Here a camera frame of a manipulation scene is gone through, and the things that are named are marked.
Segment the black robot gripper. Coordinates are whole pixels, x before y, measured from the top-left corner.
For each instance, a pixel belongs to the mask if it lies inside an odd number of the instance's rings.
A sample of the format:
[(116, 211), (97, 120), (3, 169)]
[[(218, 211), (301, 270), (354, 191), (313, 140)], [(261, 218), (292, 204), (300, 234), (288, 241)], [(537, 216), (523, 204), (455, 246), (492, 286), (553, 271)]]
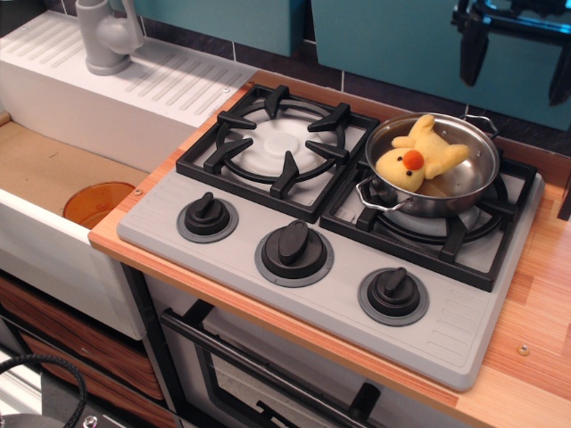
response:
[(570, 13), (569, 1), (459, 1), (451, 24), (460, 42), (460, 78), (474, 86), (489, 44), (489, 32), (541, 43), (564, 45), (549, 88), (549, 105), (564, 103), (570, 96), (570, 24), (551, 21)]

